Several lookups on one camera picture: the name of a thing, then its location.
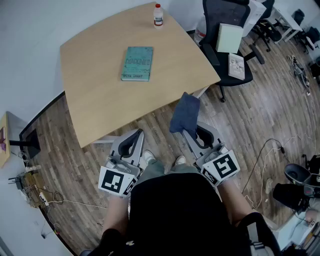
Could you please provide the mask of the dark blue cloth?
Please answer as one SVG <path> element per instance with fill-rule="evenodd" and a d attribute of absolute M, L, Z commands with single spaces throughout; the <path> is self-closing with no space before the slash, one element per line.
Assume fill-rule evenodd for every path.
<path fill-rule="evenodd" d="M 185 130 L 193 139 L 196 139 L 199 109 L 200 100 L 184 92 L 174 109 L 169 131 L 182 134 Z"/>

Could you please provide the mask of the person's left forearm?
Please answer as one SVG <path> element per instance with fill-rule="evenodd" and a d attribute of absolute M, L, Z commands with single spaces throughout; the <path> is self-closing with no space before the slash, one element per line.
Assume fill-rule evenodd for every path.
<path fill-rule="evenodd" d="M 104 218 L 102 232 L 106 230 L 117 230 L 121 235 L 125 235 L 129 223 L 129 198 L 111 195 L 108 209 Z"/>

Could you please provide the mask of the pale green box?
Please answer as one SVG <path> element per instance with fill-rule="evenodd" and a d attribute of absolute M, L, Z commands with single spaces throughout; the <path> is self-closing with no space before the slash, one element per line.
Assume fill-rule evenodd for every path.
<path fill-rule="evenodd" d="M 236 54 L 239 50 L 244 29 L 241 26 L 221 23 L 215 50 L 219 53 Z"/>

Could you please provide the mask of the black router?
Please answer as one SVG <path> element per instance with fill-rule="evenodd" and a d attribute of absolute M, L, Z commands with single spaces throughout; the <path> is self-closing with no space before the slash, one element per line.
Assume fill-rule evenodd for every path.
<path fill-rule="evenodd" d="M 25 176 L 24 175 L 17 175 L 16 177 L 11 177 L 8 179 L 8 184 L 15 184 L 17 189 L 23 191 L 25 189 Z"/>

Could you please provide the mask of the black monitor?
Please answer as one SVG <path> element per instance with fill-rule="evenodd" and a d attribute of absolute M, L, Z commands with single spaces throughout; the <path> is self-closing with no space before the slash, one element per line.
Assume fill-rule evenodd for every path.
<path fill-rule="evenodd" d="M 10 140 L 9 145 L 19 147 L 21 152 L 26 149 L 29 159 L 34 158 L 41 151 L 36 129 L 32 130 L 25 140 Z"/>

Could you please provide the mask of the person's grey trousers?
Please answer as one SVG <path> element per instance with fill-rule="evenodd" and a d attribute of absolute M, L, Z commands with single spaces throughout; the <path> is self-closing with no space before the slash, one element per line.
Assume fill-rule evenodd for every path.
<path fill-rule="evenodd" d="M 199 174 L 199 171 L 196 167 L 190 166 L 186 163 L 174 165 L 167 174 L 186 174 L 186 173 L 196 173 Z M 153 179 L 157 177 L 161 177 L 165 174 L 165 166 L 159 160 L 151 160 L 142 175 L 140 176 L 140 180 L 143 179 Z"/>

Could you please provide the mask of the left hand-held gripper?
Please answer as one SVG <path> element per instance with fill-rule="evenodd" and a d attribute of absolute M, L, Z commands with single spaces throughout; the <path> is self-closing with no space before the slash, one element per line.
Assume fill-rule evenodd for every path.
<path fill-rule="evenodd" d="M 131 130 L 112 144 L 106 163 L 100 168 L 98 188 L 111 195 L 126 198 L 137 184 L 143 169 L 139 167 L 145 141 L 142 129 Z M 114 158 L 128 158 L 128 163 Z"/>

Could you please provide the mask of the large clear water jug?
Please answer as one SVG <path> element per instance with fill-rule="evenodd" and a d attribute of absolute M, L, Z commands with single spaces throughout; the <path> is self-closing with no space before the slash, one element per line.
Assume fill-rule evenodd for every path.
<path fill-rule="evenodd" d="M 200 46 L 200 41 L 206 36 L 207 32 L 207 24 L 206 24 L 206 18 L 203 16 L 197 23 L 195 33 L 193 36 L 194 42 Z"/>

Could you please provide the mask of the grey booklet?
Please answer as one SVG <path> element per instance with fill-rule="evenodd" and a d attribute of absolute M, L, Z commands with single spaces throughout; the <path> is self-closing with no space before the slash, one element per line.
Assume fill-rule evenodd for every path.
<path fill-rule="evenodd" d="M 245 61 L 242 56 L 229 53 L 228 75 L 242 81 L 245 79 Z"/>

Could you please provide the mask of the teal book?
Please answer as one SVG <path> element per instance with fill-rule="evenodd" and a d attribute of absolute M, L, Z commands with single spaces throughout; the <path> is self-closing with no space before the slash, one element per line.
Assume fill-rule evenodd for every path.
<path fill-rule="evenodd" d="M 148 82 L 150 80 L 154 48 L 129 46 L 121 72 L 122 81 Z"/>

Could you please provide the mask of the person's black shirt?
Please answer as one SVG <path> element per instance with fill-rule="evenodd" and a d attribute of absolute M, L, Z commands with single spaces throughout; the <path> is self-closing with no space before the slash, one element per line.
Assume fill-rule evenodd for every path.
<path fill-rule="evenodd" d="M 282 256 L 263 216 L 232 225 L 219 192 L 196 173 L 165 174 L 131 191 L 125 235 L 102 233 L 88 256 Z"/>

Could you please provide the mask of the small black office chair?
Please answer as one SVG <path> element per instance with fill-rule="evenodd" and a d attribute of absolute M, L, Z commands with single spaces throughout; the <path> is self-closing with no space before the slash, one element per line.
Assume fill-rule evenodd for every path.
<path fill-rule="evenodd" d="M 251 31 L 258 35 L 258 37 L 254 40 L 253 45 L 256 46 L 257 41 L 262 39 L 267 47 L 267 52 L 271 51 L 269 46 L 270 40 L 278 42 L 282 38 L 281 33 L 269 20 L 266 19 L 264 15 L 261 16 Z"/>

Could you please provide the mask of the black mesh office chair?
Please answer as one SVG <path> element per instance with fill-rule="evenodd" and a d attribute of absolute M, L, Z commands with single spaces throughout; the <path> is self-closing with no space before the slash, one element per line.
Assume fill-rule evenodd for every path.
<path fill-rule="evenodd" d="M 199 43 L 200 49 L 220 78 L 220 81 L 215 84 L 220 88 L 222 95 L 220 101 L 224 103 L 226 101 L 225 87 L 235 87 L 253 80 L 248 61 L 256 58 L 263 65 L 265 60 L 257 47 L 251 44 L 249 54 L 244 56 L 239 50 L 235 53 L 238 57 L 244 58 L 244 80 L 229 76 L 229 54 L 218 52 L 215 49 L 219 28 L 221 24 L 244 27 L 251 11 L 249 0 L 202 0 L 202 5 L 206 21 L 206 35 Z"/>

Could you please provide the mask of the person's right forearm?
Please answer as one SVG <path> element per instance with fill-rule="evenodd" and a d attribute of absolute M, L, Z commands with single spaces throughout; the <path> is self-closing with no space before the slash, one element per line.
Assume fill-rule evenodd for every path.
<path fill-rule="evenodd" d="M 226 180 L 217 189 L 233 226 L 238 226 L 244 217 L 254 212 L 233 179 Z"/>

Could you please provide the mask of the clear bottle with red cap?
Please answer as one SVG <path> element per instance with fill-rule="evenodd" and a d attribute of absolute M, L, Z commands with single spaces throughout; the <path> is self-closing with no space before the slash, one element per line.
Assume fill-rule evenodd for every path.
<path fill-rule="evenodd" d="M 156 29 L 161 29 L 163 27 L 164 11 L 159 3 L 155 4 L 153 11 L 153 25 Z"/>

